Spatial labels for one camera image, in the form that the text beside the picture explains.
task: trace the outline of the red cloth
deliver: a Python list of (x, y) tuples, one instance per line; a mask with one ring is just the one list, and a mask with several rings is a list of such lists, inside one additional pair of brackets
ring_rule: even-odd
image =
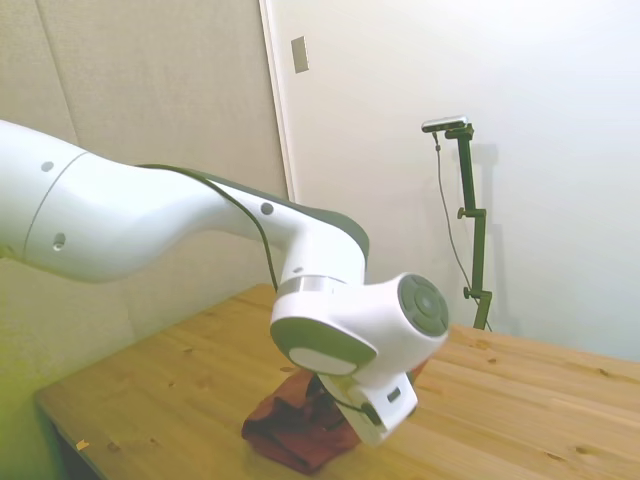
[(320, 380), (306, 370), (292, 374), (258, 405), (242, 426), (242, 438), (261, 455), (305, 474), (360, 443)]

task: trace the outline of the white wall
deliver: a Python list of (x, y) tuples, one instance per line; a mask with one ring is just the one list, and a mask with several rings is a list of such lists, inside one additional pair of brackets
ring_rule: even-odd
[[(278, 80), (299, 201), (372, 239), (370, 279), (434, 279), (474, 308), (447, 243), (422, 121), (476, 128), (494, 328), (640, 360), (640, 5), (631, 0), (273, 0)], [(311, 69), (292, 73), (305, 35)], [(446, 143), (450, 209), (462, 202)], [(454, 220), (470, 269), (471, 224)]]

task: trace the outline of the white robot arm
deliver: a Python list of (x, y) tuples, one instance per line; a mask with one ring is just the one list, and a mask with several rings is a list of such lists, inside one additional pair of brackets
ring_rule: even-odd
[(0, 121), (0, 256), (105, 282), (144, 267), (192, 232), (260, 240), (255, 220), (286, 253), (274, 342), (318, 374), (365, 443), (386, 438), (417, 404), (405, 372), (447, 338), (437, 288), (411, 274), (364, 285), (368, 238), (344, 215), (193, 170), (148, 167)]

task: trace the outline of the screw hole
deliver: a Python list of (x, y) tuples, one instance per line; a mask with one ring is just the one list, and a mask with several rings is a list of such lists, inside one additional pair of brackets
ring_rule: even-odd
[(264, 215), (271, 215), (273, 213), (273, 205), (271, 205), (270, 203), (265, 202), (262, 205), (260, 205), (260, 211)]

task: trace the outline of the black metal stand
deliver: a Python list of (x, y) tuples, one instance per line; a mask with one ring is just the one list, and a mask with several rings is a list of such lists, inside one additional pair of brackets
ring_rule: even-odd
[(476, 208), (476, 195), (473, 187), (473, 167), (471, 165), (471, 146), (469, 145), (473, 139), (473, 125), (469, 123), (462, 128), (447, 130), (444, 136), (445, 138), (458, 141), (462, 193), (464, 195), (464, 208), (458, 210), (458, 218), (468, 217), (474, 219), (471, 290), (464, 287), (464, 298), (471, 297), (478, 301), (478, 310), (476, 311), (473, 328), (484, 330), (487, 325), (487, 317), (489, 316), (489, 307), (491, 306), (493, 294), (487, 290), (483, 290), (487, 211), (484, 208)]

